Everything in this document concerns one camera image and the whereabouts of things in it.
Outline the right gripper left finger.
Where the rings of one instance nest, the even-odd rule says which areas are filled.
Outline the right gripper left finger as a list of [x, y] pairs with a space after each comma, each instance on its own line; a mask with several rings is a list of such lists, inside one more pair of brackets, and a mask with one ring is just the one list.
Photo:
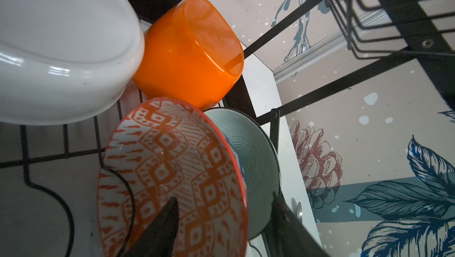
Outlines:
[[171, 257], [180, 222], [178, 200], [171, 197], [123, 257]]

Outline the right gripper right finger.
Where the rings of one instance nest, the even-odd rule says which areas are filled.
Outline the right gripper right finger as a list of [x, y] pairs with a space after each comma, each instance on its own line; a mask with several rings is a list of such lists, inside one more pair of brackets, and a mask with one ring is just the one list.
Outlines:
[[328, 257], [285, 200], [274, 193], [271, 224], [277, 257]]

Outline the light green ceramic bowl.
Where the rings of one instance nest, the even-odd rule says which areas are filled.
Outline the light green ceramic bowl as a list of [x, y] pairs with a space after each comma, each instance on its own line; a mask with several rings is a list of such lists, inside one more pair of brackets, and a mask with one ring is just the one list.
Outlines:
[[246, 183], [248, 239], [254, 239], [269, 224], [274, 195], [281, 191], [275, 147], [261, 126], [238, 110], [212, 108], [204, 114], [227, 138], [239, 158]]

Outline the blue patterned ceramic bowl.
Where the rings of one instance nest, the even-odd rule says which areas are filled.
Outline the blue patterned ceramic bowl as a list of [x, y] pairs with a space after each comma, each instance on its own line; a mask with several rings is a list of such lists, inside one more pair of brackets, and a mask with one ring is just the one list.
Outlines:
[[248, 241], [246, 183], [229, 141], [202, 111], [154, 98], [116, 127], [97, 190], [106, 257], [130, 249], [166, 203], [178, 201], [175, 257], [242, 257]]

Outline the orange plastic bowl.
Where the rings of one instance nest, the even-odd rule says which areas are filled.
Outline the orange plastic bowl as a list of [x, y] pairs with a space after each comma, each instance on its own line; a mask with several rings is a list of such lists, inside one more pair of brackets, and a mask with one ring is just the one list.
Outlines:
[[183, 0], [150, 26], [133, 77], [148, 98], [170, 97], [205, 111], [233, 88], [244, 50], [209, 0]]

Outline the white ceramic bowl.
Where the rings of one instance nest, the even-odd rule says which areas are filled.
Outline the white ceramic bowl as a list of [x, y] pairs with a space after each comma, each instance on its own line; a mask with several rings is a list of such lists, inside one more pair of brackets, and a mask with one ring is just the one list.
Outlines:
[[144, 49], [128, 0], [1, 0], [1, 121], [49, 126], [104, 112]]

